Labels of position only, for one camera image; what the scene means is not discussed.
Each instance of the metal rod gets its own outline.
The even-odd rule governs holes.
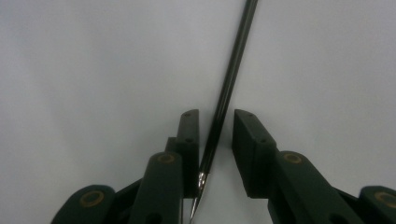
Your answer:
[[[215,157],[222,125],[224,123],[231,95],[233,93],[233,85],[235,83],[239,65],[241,63],[244,53],[245,45],[248,40],[248,32],[250,30],[250,25],[253,21],[254,11],[256,9],[257,2],[258,0],[247,0],[245,4],[242,19],[238,28],[238,33],[233,44],[233,53],[231,54],[231,58],[228,64],[227,73],[222,85],[215,116],[213,118],[212,125],[209,131],[209,136],[207,138],[204,156],[201,161],[198,182],[199,193],[198,197],[195,198],[192,202],[190,223],[192,223],[192,219],[198,208],[198,204],[204,192],[207,175],[210,172],[212,161]]]

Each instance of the thin metal rod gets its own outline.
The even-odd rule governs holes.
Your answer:
[[[231,58],[228,64],[227,73],[222,85],[215,116],[213,118],[212,125],[209,131],[209,136],[207,138],[204,156],[201,161],[199,175],[200,179],[198,183],[199,194],[198,197],[195,198],[192,202],[190,223],[192,223],[192,219],[195,215],[196,209],[198,208],[198,204],[201,200],[205,188],[207,175],[210,172],[212,161],[215,157],[222,125],[224,123],[231,95],[233,93],[233,85],[235,83],[239,65],[241,63],[244,53],[245,45],[248,40],[248,32],[253,21],[254,11],[256,9],[257,2],[258,0],[247,0],[245,4],[242,19],[238,28],[238,33],[233,44],[233,53],[231,54]]]

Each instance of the white background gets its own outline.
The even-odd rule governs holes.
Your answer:
[[[136,181],[187,110],[203,146],[244,4],[0,1],[0,223],[50,223],[78,189]],[[271,223],[230,150],[236,108],[335,187],[396,189],[395,11],[259,1],[196,223]]]

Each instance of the brass screw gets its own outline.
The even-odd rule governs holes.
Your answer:
[[[386,193],[384,191],[379,191],[374,194],[375,198],[384,203],[387,207],[396,208],[396,196]]]
[[[157,161],[162,163],[172,163],[175,161],[175,157],[170,154],[164,154],[158,157]]]
[[[79,199],[79,204],[83,207],[93,207],[101,203],[105,198],[105,194],[100,190],[92,190],[82,195]]]
[[[299,156],[294,153],[286,153],[285,155],[283,155],[283,159],[294,164],[298,164],[303,161]]]

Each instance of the metal tip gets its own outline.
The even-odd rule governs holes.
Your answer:
[[[194,198],[194,200],[192,201],[190,224],[192,224],[199,202],[201,201],[202,194],[204,193],[206,179],[207,179],[207,175],[205,173],[199,173],[198,197]]]

